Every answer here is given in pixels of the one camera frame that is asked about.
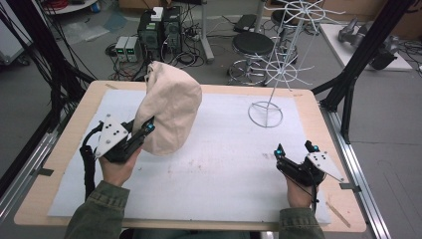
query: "white bracket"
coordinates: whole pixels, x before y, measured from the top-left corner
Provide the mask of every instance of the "white bracket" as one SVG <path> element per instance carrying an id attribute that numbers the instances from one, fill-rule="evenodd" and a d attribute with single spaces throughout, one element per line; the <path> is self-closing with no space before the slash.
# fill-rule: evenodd
<path id="1" fill-rule="evenodd" d="M 127 130 L 111 115 L 106 115 L 99 146 L 96 149 L 96 157 L 106 154 L 112 147 L 127 137 Z"/>
<path id="2" fill-rule="evenodd" d="M 321 171 L 337 179 L 339 182 L 344 182 L 344 177 L 341 175 L 338 168 L 335 166 L 331 157 L 326 152 L 310 152 L 307 158 Z"/>

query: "hand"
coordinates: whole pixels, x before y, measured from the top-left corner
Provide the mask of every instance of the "hand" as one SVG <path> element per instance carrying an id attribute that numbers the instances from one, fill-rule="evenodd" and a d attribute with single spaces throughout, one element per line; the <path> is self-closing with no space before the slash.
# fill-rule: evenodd
<path id="1" fill-rule="evenodd" d="M 130 178 L 140 151 L 140 148 L 137 149 L 125 163 L 109 162 L 105 157 L 101 157 L 104 181 L 121 187 Z"/>
<path id="2" fill-rule="evenodd" d="M 288 201 L 290 206 L 309 208 L 312 203 L 312 188 L 302 186 L 297 182 L 293 182 L 286 176 L 285 178 L 288 185 Z"/>

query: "stool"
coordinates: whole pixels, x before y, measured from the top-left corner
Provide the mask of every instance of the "stool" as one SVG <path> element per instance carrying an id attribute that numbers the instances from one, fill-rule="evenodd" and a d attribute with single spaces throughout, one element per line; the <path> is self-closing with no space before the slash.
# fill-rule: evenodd
<path id="1" fill-rule="evenodd" d="M 246 60 L 237 61 L 230 66 L 228 70 L 230 80 L 227 85 L 230 85 L 232 81 L 247 86 L 264 84 L 267 74 L 258 61 L 269 58 L 274 48 L 274 42 L 265 35 L 244 32 L 233 38 L 232 48 Z"/>
<path id="2" fill-rule="evenodd" d="M 296 30 L 296 28 L 298 27 L 296 24 L 292 22 L 282 24 L 283 22 L 286 22 L 289 19 L 290 19 L 290 16 L 288 14 L 285 15 L 284 10 L 276 10 L 271 14 L 271 21 L 274 23 L 274 25 L 283 27 L 282 31 L 279 33 L 279 41 L 277 43 L 276 49 L 277 49 L 277 53 L 282 56 L 284 62 L 289 61 L 289 59 L 285 59 L 286 51 L 288 49 L 287 31 Z M 292 64 L 295 64 L 298 59 L 298 48 L 296 46 L 295 46 L 295 54 L 293 56 L 295 59 L 292 61 Z"/>

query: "beige cloth bag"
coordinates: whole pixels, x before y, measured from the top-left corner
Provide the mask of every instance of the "beige cloth bag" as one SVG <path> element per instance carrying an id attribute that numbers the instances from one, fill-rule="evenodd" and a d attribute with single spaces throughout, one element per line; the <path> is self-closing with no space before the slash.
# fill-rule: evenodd
<path id="1" fill-rule="evenodd" d="M 169 154 L 186 141 L 202 102 L 201 86 L 184 71 L 160 62 L 148 66 L 146 96 L 136 112 L 133 130 L 155 117 L 155 130 L 142 149 L 155 155 Z"/>

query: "white paper sheet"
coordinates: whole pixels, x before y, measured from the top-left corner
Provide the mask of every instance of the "white paper sheet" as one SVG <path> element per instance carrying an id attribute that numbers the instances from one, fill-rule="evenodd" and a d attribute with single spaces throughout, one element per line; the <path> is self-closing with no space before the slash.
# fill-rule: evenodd
<path id="1" fill-rule="evenodd" d="M 145 92 L 108 91 L 86 134 L 112 114 L 133 120 Z M 277 222 L 289 207 L 283 175 L 273 155 L 279 142 L 287 157 L 301 162 L 306 137 L 293 99 L 273 98 L 283 122 L 273 128 L 255 125 L 248 117 L 251 103 L 269 96 L 204 94 L 192 131 L 181 149 L 154 156 L 143 151 L 132 177 L 126 218 Z M 89 144 L 95 148 L 98 135 Z M 96 183 L 102 179 L 97 165 Z M 77 151 L 50 209 L 50 216 L 72 216 L 84 202 L 84 166 Z M 320 193 L 317 219 L 329 223 Z"/>

